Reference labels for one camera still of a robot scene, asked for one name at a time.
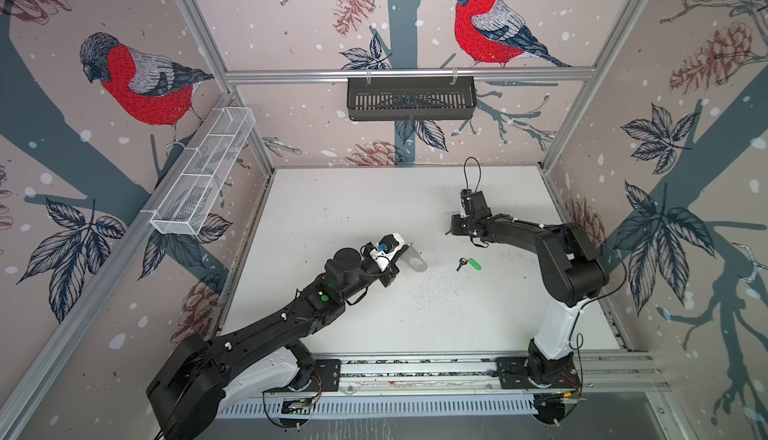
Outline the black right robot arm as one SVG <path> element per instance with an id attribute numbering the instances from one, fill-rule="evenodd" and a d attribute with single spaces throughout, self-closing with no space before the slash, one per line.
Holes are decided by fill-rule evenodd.
<path id="1" fill-rule="evenodd" d="M 540 387 L 553 384 L 572 365 L 574 332 L 582 309 L 608 283 L 605 262 L 576 224 L 536 224 L 498 214 L 486 218 L 454 214 L 449 233 L 489 244 L 510 245 L 537 256 L 550 295 L 541 326 L 530 340 L 526 370 Z"/>

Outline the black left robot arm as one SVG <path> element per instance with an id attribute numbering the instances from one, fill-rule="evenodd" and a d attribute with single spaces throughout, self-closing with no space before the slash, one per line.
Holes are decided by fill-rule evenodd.
<path id="1" fill-rule="evenodd" d="M 270 365 L 259 391 L 301 388 L 313 374 L 314 359 L 302 340 L 325 328 L 357 304 L 371 284 L 389 286 L 396 278 L 398 260 L 410 246 L 388 235 L 378 244 L 338 250 L 323 272 L 283 308 L 223 336 L 199 334 L 175 347 L 147 387 L 147 398 L 163 439 L 194 439 L 215 419 L 231 386 L 247 369 L 269 355 L 288 353 L 290 367 Z"/>

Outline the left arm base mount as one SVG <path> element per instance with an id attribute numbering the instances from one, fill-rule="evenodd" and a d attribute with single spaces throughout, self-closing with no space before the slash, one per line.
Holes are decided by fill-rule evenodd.
<path id="1" fill-rule="evenodd" d="M 341 379 L 339 359 L 316 359 L 301 342 L 288 346 L 295 357 L 296 374 L 286 385 L 289 391 L 314 393 L 337 392 Z"/>

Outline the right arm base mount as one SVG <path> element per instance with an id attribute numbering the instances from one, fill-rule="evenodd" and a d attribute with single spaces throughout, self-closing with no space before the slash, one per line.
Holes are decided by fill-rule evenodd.
<path id="1" fill-rule="evenodd" d="M 535 344 L 529 341 L 525 356 L 497 357 L 494 360 L 503 389 L 524 388 L 571 388 L 579 390 L 581 379 L 574 363 L 574 352 L 559 359 L 549 359 Z"/>

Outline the key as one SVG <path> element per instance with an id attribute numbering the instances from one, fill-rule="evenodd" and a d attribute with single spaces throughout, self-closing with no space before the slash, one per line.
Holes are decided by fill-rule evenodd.
<path id="1" fill-rule="evenodd" d="M 456 268 L 456 271 L 460 271 L 461 268 L 464 267 L 465 265 L 467 265 L 468 263 L 469 263 L 469 261 L 466 258 L 464 258 L 464 257 L 460 258 L 458 266 Z"/>

